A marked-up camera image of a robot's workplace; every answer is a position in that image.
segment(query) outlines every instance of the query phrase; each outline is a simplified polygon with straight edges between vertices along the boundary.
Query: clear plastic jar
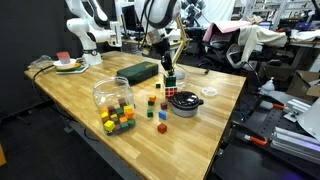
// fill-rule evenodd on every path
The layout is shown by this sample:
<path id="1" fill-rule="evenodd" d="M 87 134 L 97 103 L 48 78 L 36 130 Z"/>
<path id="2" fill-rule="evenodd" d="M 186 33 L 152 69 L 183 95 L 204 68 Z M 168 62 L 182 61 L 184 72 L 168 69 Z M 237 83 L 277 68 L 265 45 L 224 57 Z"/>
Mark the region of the clear plastic jar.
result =
<path id="1" fill-rule="evenodd" d="M 134 111 L 133 92 L 125 77 L 109 77 L 95 83 L 93 98 L 103 124 L 108 120 L 118 124 L 119 122 L 114 120 L 112 115 L 116 114 L 119 119 L 126 115 L 125 111 L 128 108 Z"/>

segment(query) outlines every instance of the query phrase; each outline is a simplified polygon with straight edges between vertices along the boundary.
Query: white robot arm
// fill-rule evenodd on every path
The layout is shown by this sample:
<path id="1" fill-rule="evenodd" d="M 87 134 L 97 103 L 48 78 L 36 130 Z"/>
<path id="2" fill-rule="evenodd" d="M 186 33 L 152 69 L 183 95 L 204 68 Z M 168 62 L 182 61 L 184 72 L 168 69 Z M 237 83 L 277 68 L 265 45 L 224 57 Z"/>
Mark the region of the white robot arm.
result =
<path id="1" fill-rule="evenodd" d="M 162 57 L 161 64 L 169 75 L 174 74 L 170 57 L 170 43 L 165 27 L 180 15 L 180 0 L 135 0 L 135 11 L 146 31 L 152 47 Z"/>
<path id="2" fill-rule="evenodd" d="M 93 15 L 90 16 L 83 6 L 88 2 Z M 102 62 L 96 43 L 108 41 L 110 46 L 121 47 L 121 30 L 119 22 L 108 20 L 97 0 L 66 0 L 69 10 L 79 18 L 67 21 L 68 29 L 77 35 L 83 46 L 83 58 L 90 65 Z"/>

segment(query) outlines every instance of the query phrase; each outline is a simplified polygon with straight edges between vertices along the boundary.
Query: chair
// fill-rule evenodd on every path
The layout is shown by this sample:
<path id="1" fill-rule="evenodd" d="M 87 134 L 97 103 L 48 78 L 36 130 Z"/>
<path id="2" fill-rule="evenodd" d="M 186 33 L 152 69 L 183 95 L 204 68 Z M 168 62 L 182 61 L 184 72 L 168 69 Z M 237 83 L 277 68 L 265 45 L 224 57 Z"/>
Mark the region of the chair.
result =
<path id="1" fill-rule="evenodd" d="M 232 73 L 241 70 L 246 62 L 241 61 L 244 46 L 238 45 L 239 34 L 240 29 L 221 33 L 217 27 L 213 27 L 210 42 L 203 42 L 208 50 L 198 67 L 210 66 L 213 70 Z M 254 60 L 258 63 L 269 61 L 276 56 L 276 52 L 277 50 L 272 47 L 263 46 L 261 51 L 251 53 L 249 61 Z"/>

